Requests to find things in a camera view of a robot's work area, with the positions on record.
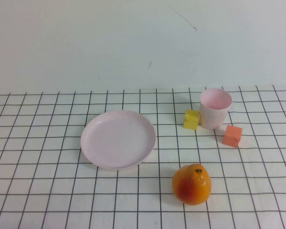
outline orange fruit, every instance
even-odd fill
[[[185,204],[205,202],[211,193],[211,178],[201,164],[183,166],[173,176],[175,196]]]

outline cube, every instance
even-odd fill
[[[186,110],[183,127],[186,129],[197,130],[199,111]]]
[[[228,125],[225,131],[223,144],[237,148],[242,135],[242,128]]]

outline grid tablecloth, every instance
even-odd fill
[[[224,87],[234,101],[217,130],[184,129],[204,88],[0,95],[0,229],[286,228],[286,85]],[[98,114],[132,110],[157,133],[150,156],[107,171],[80,150]],[[222,144],[243,128],[239,148]],[[188,206],[171,180],[202,163],[212,178],[206,203]]]

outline cup rim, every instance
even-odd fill
[[[213,90],[222,91],[222,92],[225,92],[226,94],[228,94],[229,97],[230,97],[230,99],[231,99],[231,103],[229,104],[229,106],[227,106],[227,107],[225,107],[225,108],[223,108],[223,109],[212,109],[212,108],[206,106],[206,105],[201,101],[201,97],[202,97],[202,95],[203,95],[205,92],[213,91]],[[221,89],[221,88],[209,88],[209,89],[206,89],[205,91],[203,91],[203,92],[201,93],[199,101],[200,101],[200,104],[202,104],[205,108],[210,109],[210,110],[212,110],[212,111],[222,111],[222,110],[225,110],[225,109],[229,108],[229,107],[232,105],[232,103],[233,103],[233,99],[232,99],[232,96],[230,95],[230,93],[227,92],[227,91],[225,91],[224,89]]]

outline orange block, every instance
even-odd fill
[[[237,148],[242,136],[242,128],[228,125],[225,131],[223,144]]]

